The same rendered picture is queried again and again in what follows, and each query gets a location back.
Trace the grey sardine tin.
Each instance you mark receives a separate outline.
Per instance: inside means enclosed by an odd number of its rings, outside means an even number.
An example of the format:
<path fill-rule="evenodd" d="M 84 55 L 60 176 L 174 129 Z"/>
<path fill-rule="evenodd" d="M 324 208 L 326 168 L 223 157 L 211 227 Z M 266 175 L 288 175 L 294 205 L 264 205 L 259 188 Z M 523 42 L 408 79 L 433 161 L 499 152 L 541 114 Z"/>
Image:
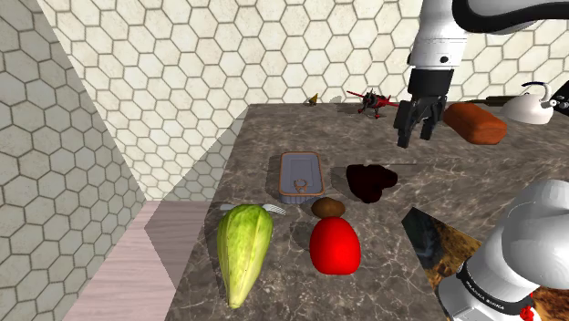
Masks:
<path fill-rule="evenodd" d="M 288 151 L 280 157 L 279 199 L 285 204 L 301 204 L 325 193 L 319 155 L 312 151 Z"/>

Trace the red toy airplane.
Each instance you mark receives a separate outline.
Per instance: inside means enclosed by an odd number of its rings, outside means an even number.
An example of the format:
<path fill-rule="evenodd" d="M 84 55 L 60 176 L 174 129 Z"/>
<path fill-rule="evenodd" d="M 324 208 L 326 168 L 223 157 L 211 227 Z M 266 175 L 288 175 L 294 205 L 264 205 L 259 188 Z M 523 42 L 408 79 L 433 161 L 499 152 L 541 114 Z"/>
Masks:
<path fill-rule="evenodd" d="M 369 92 L 365 94 L 358 94 L 353 91 L 348 91 L 348 94 L 361 98 L 362 107 L 357 110 L 358 114 L 362 114 L 366 109 L 373 109 L 374 117 L 376 119 L 381 118 L 381 115 L 379 114 L 379 110 L 381 108 L 384 108 L 386 106 L 391 106 L 395 108 L 398 107 L 398 103 L 390 101 L 391 96 L 385 97 L 383 95 L 375 93 L 373 89 L 371 89 Z"/>

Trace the brown kiwi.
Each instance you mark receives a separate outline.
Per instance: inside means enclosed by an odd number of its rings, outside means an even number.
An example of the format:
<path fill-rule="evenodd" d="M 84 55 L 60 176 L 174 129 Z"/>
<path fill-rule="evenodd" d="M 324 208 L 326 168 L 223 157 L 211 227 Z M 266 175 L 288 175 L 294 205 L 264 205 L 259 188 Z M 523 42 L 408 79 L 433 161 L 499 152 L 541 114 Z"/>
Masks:
<path fill-rule="evenodd" d="M 311 211 L 314 216 L 321 219 L 341 217 L 346 212 L 346 206 L 341 201 L 323 197 L 312 204 Z"/>

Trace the black appliance with knobs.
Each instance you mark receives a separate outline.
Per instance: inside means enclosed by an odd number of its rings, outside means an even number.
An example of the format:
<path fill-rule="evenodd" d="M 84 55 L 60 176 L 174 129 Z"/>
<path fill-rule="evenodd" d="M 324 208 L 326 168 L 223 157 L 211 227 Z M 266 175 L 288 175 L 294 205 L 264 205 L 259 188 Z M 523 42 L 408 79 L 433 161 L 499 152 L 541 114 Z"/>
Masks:
<path fill-rule="evenodd" d="M 569 80 L 555 91 L 552 100 L 557 102 L 553 107 L 556 111 L 569 116 Z"/>

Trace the green ridged gourd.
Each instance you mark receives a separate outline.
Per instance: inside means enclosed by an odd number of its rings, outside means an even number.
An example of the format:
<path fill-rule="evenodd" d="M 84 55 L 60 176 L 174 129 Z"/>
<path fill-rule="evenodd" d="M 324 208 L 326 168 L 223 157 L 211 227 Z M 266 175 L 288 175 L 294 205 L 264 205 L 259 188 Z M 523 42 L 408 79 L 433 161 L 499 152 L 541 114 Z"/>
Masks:
<path fill-rule="evenodd" d="M 220 220 L 216 243 L 230 308 L 239 308 L 253 288 L 272 239 L 274 222 L 260 205 L 242 204 Z"/>

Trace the orange-brown bread loaf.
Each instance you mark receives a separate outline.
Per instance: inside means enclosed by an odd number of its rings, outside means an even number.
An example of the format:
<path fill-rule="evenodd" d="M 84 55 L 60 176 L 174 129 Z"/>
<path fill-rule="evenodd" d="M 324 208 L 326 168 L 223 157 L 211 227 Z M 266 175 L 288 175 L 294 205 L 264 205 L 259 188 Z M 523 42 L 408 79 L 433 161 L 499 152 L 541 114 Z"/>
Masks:
<path fill-rule="evenodd" d="M 471 144 L 495 145 L 507 134 L 507 125 L 474 103 L 457 102 L 443 113 L 443 121 Z"/>

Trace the white kettle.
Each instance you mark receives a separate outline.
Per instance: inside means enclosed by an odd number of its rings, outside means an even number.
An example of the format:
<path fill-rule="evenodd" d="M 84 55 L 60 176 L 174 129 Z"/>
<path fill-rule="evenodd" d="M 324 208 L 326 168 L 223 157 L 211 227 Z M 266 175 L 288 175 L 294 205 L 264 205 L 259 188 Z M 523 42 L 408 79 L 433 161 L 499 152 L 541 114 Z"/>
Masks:
<path fill-rule="evenodd" d="M 544 88 L 544 94 L 539 95 L 525 93 L 508 100 L 501 109 L 504 117 L 521 123 L 544 125 L 553 116 L 553 107 L 557 105 L 556 100 L 552 100 L 551 88 L 547 83 L 541 81 L 531 81 L 523 83 L 523 87 L 539 85 Z"/>

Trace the red round fruit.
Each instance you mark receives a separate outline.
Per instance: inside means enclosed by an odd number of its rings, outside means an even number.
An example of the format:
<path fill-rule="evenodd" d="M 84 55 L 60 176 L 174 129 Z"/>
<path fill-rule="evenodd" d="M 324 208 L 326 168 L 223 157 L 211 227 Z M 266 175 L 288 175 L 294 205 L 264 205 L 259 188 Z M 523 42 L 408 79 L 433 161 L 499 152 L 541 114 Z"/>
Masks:
<path fill-rule="evenodd" d="M 353 274 L 361 262 L 361 246 L 352 226 L 340 217 L 321 219 L 309 242 L 314 268 L 322 274 Z"/>

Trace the dark brown stick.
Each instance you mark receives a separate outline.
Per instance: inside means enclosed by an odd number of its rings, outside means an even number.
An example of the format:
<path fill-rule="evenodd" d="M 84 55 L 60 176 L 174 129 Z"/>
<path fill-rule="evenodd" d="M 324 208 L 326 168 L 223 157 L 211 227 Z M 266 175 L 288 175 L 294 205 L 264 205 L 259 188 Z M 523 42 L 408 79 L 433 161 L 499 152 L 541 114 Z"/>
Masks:
<path fill-rule="evenodd" d="M 503 106 L 506 102 L 511 100 L 513 96 L 489 96 L 483 99 L 472 99 L 471 103 L 480 103 L 487 106 Z"/>

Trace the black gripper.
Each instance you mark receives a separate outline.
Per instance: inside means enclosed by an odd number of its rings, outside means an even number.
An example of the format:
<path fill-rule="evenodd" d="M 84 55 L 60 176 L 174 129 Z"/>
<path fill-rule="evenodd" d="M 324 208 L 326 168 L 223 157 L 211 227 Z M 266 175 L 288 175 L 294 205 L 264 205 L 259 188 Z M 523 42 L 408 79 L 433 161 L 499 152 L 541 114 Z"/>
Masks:
<path fill-rule="evenodd" d="M 453 73 L 453 69 L 412 69 L 408 85 L 411 101 L 402 100 L 398 104 L 393 124 L 398 130 L 399 147 L 406 149 L 409 146 L 411 133 L 421 120 L 423 126 L 420 137 L 423 140 L 431 139 L 446 107 Z M 424 98 L 426 104 L 424 110 L 421 98 Z"/>

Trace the dark maroon lump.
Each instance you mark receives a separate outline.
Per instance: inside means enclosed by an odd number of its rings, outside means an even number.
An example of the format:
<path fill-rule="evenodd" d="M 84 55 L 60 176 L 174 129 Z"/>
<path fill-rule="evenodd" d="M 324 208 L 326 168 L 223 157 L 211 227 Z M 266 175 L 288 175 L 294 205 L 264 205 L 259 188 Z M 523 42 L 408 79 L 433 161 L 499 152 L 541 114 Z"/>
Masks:
<path fill-rule="evenodd" d="M 348 165 L 346 176 L 350 191 L 364 203 L 378 202 L 383 190 L 398 182 L 394 171 L 377 164 Z"/>

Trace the silver fork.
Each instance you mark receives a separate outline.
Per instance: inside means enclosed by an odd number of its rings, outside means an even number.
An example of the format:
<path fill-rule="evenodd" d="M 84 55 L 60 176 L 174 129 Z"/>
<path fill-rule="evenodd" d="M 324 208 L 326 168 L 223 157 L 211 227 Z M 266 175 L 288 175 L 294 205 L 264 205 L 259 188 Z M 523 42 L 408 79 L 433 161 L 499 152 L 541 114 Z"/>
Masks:
<path fill-rule="evenodd" d="M 219 207 L 219 209 L 220 209 L 221 211 L 227 212 L 227 211 L 230 211 L 231 209 L 233 209 L 234 207 L 235 207 L 234 204 L 222 204 L 222 205 Z M 285 214 L 286 214 L 286 210 L 285 210 L 285 209 L 280 208 L 280 207 L 278 207 L 278 206 L 276 206 L 276 205 L 273 205 L 273 204 L 267 204 L 267 203 L 266 203 L 266 204 L 263 204 L 262 207 L 263 207 L 266 211 L 268 211 L 268 212 L 274 212 L 274 213 L 281 214 L 281 215 L 285 215 Z"/>

